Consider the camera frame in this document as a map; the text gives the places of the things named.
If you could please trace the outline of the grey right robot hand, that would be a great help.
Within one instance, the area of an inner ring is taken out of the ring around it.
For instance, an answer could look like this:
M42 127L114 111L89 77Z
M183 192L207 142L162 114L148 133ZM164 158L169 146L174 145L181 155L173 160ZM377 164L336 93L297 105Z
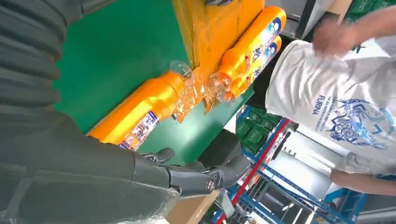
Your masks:
M166 166L170 148L139 154L82 134L56 111L67 27L108 0L0 3L0 221L3 224L149 224L178 199L237 183L250 162Z

